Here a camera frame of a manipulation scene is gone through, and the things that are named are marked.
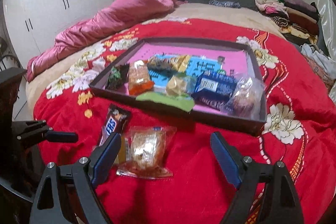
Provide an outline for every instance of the pink comforter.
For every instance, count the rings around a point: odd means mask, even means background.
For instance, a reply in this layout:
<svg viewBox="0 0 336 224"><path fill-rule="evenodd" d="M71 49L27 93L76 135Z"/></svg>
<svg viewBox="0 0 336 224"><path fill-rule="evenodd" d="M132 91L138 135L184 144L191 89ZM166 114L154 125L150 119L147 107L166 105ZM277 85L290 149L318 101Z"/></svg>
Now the pink comforter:
<svg viewBox="0 0 336 224"><path fill-rule="evenodd" d="M52 48L29 60L28 82L67 56L137 23L172 12L177 4L177 0L116 0L92 19L59 33Z"/></svg>

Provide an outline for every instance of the plastic wrapper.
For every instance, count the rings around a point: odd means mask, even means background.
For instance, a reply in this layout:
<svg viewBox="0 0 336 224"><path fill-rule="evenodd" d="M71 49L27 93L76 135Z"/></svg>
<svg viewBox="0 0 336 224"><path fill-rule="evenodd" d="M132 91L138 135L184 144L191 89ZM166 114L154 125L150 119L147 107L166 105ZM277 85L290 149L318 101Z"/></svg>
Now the plastic wrapper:
<svg viewBox="0 0 336 224"><path fill-rule="evenodd" d="M128 71L128 93L139 95L153 88L154 82L148 73L147 65L142 61L136 61L129 65Z"/></svg>
<svg viewBox="0 0 336 224"><path fill-rule="evenodd" d="M113 66L110 70L109 78L107 80L107 90L117 90L126 83L129 65Z"/></svg>
<svg viewBox="0 0 336 224"><path fill-rule="evenodd" d="M221 111L237 117L259 119L264 83L248 75L239 76L237 87Z"/></svg>
<svg viewBox="0 0 336 224"><path fill-rule="evenodd" d="M233 95L236 85L234 77L207 70L197 77L191 97L209 107L221 110Z"/></svg>
<svg viewBox="0 0 336 224"><path fill-rule="evenodd" d="M171 96L192 94L196 85L196 78L191 76L174 75L166 86L166 93Z"/></svg>
<svg viewBox="0 0 336 224"><path fill-rule="evenodd" d="M125 138L123 137L123 129L130 118L131 112L110 104L105 124L101 128L101 139L98 146L102 146L111 133L117 132L121 134L121 149L114 164L124 163L127 160L128 151Z"/></svg>
<svg viewBox="0 0 336 224"><path fill-rule="evenodd" d="M171 177L173 174L163 168L163 156L175 127L144 128L133 127L127 133L130 144L130 161L120 165L117 175L144 179Z"/></svg>
<svg viewBox="0 0 336 224"><path fill-rule="evenodd" d="M147 67L152 70L168 70L185 72L188 67L190 55L179 55L171 58L158 58L152 56L148 62Z"/></svg>

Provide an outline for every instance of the beige bed sheet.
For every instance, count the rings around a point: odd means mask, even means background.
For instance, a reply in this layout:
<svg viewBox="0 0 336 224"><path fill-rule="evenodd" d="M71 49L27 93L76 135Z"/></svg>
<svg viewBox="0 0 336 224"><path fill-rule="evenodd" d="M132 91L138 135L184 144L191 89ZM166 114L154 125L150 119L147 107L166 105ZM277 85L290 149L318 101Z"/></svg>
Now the beige bed sheet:
<svg viewBox="0 0 336 224"><path fill-rule="evenodd" d="M278 26L267 17L247 9L233 9L225 7L216 7L213 5L188 3L183 4L176 10L167 15L166 18L183 17L183 18L200 18L219 22L224 22L236 26L259 29L270 32L281 38L283 35L279 32ZM26 85L26 95L29 112L32 115L36 101L41 96L46 87L63 73L65 73L86 51L86 48L76 52L64 60L53 65L48 70L38 75L33 81Z"/></svg>

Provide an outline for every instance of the metal bolt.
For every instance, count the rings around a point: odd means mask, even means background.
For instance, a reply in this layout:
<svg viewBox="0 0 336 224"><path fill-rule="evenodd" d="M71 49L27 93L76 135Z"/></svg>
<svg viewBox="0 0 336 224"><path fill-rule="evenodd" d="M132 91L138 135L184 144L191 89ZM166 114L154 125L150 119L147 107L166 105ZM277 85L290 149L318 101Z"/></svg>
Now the metal bolt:
<svg viewBox="0 0 336 224"><path fill-rule="evenodd" d="M285 167L285 164L282 161L277 161L277 166L283 168Z"/></svg>
<svg viewBox="0 0 336 224"><path fill-rule="evenodd" d="M243 158L244 162L246 162L247 164L249 164L250 162L252 162L252 158L249 156L246 156Z"/></svg>
<svg viewBox="0 0 336 224"><path fill-rule="evenodd" d="M51 169L51 168L53 168L54 166L55 166L55 163L54 163L54 162L50 162L50 163L47 164L47 168L48 168L48 169Z"/></svg>
<svg viewBox="0 0 336 224"><path fill-rule="evenodd" d="M87 163L88 160L89 159L87 157L82 157L82 158L79 159L79 163L80 164L85 164L85 163Z"/></svg>

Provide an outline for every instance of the red floral blanket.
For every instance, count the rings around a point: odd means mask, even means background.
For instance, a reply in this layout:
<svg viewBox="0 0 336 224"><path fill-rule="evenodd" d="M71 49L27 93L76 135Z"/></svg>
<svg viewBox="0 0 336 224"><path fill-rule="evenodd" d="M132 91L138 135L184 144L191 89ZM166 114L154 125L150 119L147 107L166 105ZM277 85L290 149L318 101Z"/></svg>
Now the red floral blanket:
<svg viewBox="0 0 336 224"><path fill-rule="evenodd" d="M113 223L219 223L235 189L227 183L210 149L214 131L220 131L231 145L257 162L284 161L295 182L305 223L316 223L336 186L335 105L304 57L286 40L263 31L200 19L151 20L94 44L48 86L35 105L34 118L45 119L55 130L79 135L76 144L41 143L45 163L64 165L90 155L111 101L95 97L88 84L137 40L171 36L249 44L267 86L267 122L260 137L252 137L116 103L132 112L129 127L171 125L178 131L165 162L174 174L172 179L119 177L112 169L108 181L97 188ZM260 185L248 224L256 220L262 194Z"/></svg>

